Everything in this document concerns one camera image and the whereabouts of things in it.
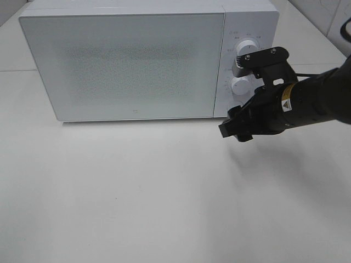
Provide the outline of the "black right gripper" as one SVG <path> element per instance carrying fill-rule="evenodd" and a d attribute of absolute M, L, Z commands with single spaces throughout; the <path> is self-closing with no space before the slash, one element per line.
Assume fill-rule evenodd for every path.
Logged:
<path fill-rule="evenodd" d="M 277 135 L 285 131 L 282 118 L 282 90 L 297 82 L 297 75 L 286 62 L 249 69 L 263 85 L 254 91 L 254 96 L 244 105 L 228 110 L 227 118 L 219 125 L 223 138 L 235 136 L 239 142 L 252 140 L 255 135 Z M 241 131 L 241 121 L 245 127 Z"/>

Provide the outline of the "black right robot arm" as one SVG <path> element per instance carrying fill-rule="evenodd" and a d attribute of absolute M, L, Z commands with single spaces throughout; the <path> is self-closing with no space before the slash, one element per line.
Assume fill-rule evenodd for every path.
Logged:
<path fill-rule="evenodd" d="M 264 79 L 243 107 L 229 110 L 222 137 L 246 142 L 255 135 L 337 120 L 350 124 L 350 58 L 343 65 L 299 82 L 273 86 Z"/>

